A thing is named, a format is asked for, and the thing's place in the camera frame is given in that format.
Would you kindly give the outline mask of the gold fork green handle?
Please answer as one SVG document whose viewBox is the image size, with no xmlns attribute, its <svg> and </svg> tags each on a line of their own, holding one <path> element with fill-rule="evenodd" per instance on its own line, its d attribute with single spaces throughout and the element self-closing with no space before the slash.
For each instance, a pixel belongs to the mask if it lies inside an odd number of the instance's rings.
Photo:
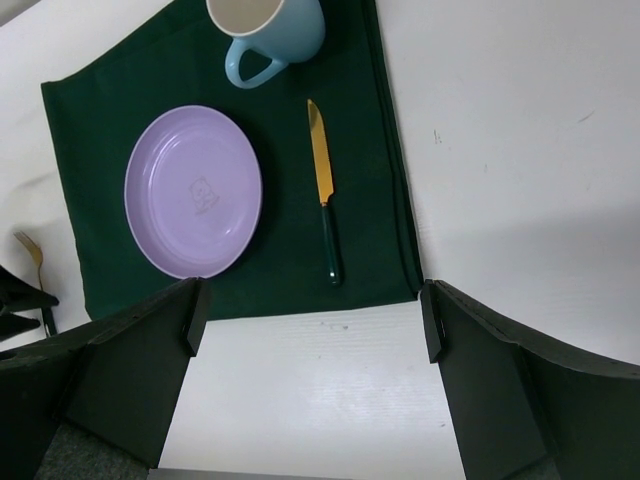
<svg viewBox="0 0 640 480">
<path fill-rule="evenodd" d="M 13 235 L 31 256 L 32 261 L 36 267 L 39 289 L 42 292 L 45 292 L 42 278 L 44 255 L 41 247 L 23 231 L 16 231 L 13 233 Z M 56 335 L 58 333 L 58 330 L 55 324 L 52 308 L 43 307 L 41 309 L 41 313 L 46 336 L 51 337 Z"/>
</svg>

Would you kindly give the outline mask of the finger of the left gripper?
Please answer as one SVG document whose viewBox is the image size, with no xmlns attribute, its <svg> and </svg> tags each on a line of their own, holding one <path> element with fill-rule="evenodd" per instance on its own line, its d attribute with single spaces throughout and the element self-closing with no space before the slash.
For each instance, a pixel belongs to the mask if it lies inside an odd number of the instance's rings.
<svg viewBox="0 0 640 480">
<path fill-rule="evenodd" d="M 40 321 L 34 318 L 6 314 L 0 317 L 0 341 L 6 341 L 17 335 L 36 330 Z"/>
<path fill-rule="evenodd" d="M 1 267 L 0 271 L 2 313 L 37 310 L 59 304 L 59 300 L 55 296 L 27 284 L 5 268 Z"/>
</svg>

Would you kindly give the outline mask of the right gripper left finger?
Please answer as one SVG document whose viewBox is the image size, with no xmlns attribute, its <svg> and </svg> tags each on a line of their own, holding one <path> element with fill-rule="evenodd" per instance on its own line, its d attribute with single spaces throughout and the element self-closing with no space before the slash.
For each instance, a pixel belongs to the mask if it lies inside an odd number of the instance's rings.
<svg viewBox="0 0 640 480">
<path fill-rule="evenodd" d="M 1 354 L 1 476 L 33 479 L 56 436 L 79 445 L 69 459 L 104 477 L 90 453 L 125 467 L 158 466 L 210 304 L 191 278 L 104 319 Z"/>
</svg>

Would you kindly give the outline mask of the dark green cloth napkin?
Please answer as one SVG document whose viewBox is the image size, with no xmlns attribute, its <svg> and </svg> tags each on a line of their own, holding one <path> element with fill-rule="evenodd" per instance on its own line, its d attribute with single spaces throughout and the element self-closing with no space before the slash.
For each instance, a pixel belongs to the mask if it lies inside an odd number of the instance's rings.
<svg viewBox="0 0 640 480">
<path fill-rule="evenodd" d="M 147 125 L 188 104 L 247 134 L 263 208 L 246 252 L 213 278 L 214 320 L 348 310 L 411 301 L 423 276 L 376 6 L 325 1 L 326 39 L 309 62 L 242 90 L 223 70 L 229 39 L 201 1 L 174 1 L 77 73 L 41 87 L 79 258 L 98 320 L 171 280 L 146 260 L 124 211 L 125 170 Z M 342 283 L 332 286 L 306 100 L 329 147 Z"/>
</svg>

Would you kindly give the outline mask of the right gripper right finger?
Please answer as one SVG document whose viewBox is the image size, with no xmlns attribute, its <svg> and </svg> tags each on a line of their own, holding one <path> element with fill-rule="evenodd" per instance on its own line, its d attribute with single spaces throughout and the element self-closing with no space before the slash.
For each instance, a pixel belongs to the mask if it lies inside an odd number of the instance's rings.
<svg viewBox="0 0 640 480">
<path fill-rule="evenodd" d="M 426 281 L 420 303 L 466 478 L 638 478 L 638 366 L 527 327 L 444 281 Z"/>
</svg>

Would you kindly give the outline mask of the lilac plastic plate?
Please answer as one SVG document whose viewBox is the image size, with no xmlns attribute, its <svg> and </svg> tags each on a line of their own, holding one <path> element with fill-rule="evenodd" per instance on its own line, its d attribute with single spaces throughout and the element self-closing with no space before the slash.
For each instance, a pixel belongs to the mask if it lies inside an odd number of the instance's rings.
<svg viewBox="0 0 640 480">
<path fill-rule="evenodd" d="M 126 219 L 146 259 L 177 279 L 230 268 L 261 215 L 259 162 L 243 130 L 201 105 L 171 109 L 136 141 L 124 179 Z"/>
</svg>

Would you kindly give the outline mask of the gold knife green handle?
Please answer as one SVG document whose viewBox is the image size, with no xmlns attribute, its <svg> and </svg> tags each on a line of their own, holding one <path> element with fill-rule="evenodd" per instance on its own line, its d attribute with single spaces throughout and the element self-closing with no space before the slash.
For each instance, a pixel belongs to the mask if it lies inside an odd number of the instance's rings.
<svg viewBox="0 0 640 480">
<path fill-rule="evenodd" d="M 333 225 L 330 198 L 334 194 L 334 183 L 322 114 L 312 99 L 306 100 L 308 123 L 313 153 L 316 185 L 321 206 L 323 236 L 328 264 L 328 279 L 332 286 L 342 283 L 339 244 Z"/>
</svg>

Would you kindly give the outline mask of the blue mug white inside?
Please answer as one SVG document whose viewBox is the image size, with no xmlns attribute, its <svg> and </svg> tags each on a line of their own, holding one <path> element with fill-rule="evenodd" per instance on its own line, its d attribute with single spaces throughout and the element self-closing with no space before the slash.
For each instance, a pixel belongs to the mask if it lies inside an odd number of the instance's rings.
<svg viewBox="0 0 640 480">
<path fill-rule="evenodd" d="M 324 14 L 317 0 L 207 1 L 205 6 L 213 24 L 232 39 L 225 73 L 240 89 L 257 88 L 289 65 L 308 61 L 325 39 Z M 270 63 L 244 79 L 240 63 L 249 50 Z"/>
</svg>

